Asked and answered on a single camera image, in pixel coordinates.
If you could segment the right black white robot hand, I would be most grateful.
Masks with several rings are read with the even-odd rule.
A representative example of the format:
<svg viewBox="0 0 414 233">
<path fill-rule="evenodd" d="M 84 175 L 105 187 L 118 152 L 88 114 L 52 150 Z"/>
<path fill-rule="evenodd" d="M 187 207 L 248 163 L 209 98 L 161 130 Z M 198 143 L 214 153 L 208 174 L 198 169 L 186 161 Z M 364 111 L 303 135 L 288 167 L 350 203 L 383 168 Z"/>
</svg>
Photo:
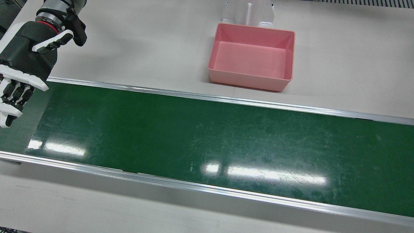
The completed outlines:
<svg viewBox="0 0 414 233">
<path fill-rule="evenodd" d="M 57 49 L 74 37 L 47 22 L 13 25 L 1 39 L 1 127 L 22 116 L 35 90 L 47 91 L 46 81 L 57 62 Z"/>
</svg>

